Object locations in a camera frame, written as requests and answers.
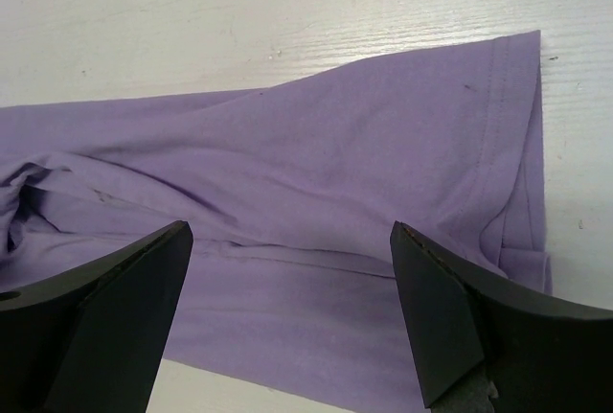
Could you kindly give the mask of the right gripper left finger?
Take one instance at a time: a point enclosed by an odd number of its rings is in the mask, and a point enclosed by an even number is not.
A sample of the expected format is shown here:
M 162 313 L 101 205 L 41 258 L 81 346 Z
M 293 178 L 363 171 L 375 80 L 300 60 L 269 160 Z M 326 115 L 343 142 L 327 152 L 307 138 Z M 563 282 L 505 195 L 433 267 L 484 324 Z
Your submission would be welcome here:
M 2 292 L 2 411 L 146 411 L 192 247 L 189 224 L 176 221 Z

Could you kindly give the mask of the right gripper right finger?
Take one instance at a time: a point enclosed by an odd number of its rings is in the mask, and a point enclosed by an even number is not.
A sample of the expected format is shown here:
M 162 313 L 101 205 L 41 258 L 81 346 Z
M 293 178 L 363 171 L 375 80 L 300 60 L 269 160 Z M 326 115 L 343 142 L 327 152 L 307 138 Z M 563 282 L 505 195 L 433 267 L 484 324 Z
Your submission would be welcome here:
M 610 310 L 523 287 L 401 222 L 390 244 L 429 410 L 611 410 Z

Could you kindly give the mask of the purple t shirt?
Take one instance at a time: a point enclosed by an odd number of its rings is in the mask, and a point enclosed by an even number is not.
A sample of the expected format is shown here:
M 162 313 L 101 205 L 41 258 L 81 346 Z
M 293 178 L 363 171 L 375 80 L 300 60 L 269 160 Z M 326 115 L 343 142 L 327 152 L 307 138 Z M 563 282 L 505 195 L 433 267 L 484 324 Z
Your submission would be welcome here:
M 262 89 L 6 107 L 1 287 L 185 220 L 166 358 L 355 412 L 420 412 L 396 222 L 552 289 L 540 41 L 372 57 Z

